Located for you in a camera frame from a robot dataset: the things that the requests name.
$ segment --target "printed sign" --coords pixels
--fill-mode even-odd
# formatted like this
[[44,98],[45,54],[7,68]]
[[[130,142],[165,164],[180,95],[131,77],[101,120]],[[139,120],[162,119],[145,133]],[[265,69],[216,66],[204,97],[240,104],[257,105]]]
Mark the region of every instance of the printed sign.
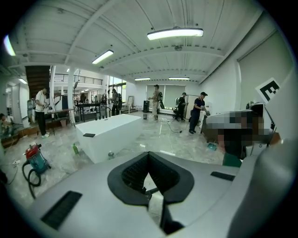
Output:
[[269,102],[279,90],[279,84],[274,78],[267,80],[261,85],[256,87],[257,92],[260,94],[265,103]]

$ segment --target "staircase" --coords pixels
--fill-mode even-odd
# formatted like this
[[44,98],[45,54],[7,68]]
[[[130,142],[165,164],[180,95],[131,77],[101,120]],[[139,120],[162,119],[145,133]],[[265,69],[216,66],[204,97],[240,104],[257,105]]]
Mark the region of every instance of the staircase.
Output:
[[30,98],[35,98],[44,87],[49,88],[50,66],[26,66],[26,76]]

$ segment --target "white t-shirt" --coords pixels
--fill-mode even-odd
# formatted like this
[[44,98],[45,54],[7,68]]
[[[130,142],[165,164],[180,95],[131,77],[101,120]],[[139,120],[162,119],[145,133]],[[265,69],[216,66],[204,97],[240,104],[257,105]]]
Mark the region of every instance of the white t-shirt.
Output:
[[[44,103],[45,103],[45,101],[46,101],[46,96],[42,93],[42,90],[40,90],[40,91],[38,92],[38,94],[36,95],[35,100],[39,100],[39,102],[40,102],[41,104],[44,104]],[[36,107],[35,107],[35,111],[36,111],[36,112],[42,112],[43,109],[44,109],[43,106],[40,106],[40,105],[37,105],[37,104],[36,104]]]

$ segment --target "white ceiling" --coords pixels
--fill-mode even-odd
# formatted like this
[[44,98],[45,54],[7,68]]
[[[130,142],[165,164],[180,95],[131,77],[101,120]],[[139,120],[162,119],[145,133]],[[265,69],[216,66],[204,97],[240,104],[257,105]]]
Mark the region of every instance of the white ceiling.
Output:
[[[10,34],[17,54],[10,69],[73,65],[128,81],[187,76],[202,82],[260,14],[249,0],[40,0]],[[147,38],[174,26],[202,28],[204,35]],[[92,65],[108,49],[114,54]]]

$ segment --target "black pants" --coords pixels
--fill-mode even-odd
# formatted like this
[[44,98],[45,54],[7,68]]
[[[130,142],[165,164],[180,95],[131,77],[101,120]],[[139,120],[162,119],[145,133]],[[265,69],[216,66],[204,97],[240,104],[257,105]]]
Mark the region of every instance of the black pants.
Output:
[[200,119],[200,112],[192,111],[190,119],[190,131],[193,131]]
[[180,117],[181,120],[183,120],[183,114],[184,114],[184,106],[178,107],[178,112],[175,119],[178,119]]
[[112,107],[112,116],[115,116],[115,109],[116,109],[116,115],[119,115],[118,106],[113,105],[113,107]]
[[37,119],[37,123],[39,126],[39,129],[41,131],[41,135],[45,135],[46,132],[46,119],[45,119],[45,113],[44,112],[35,112],[35,118]]

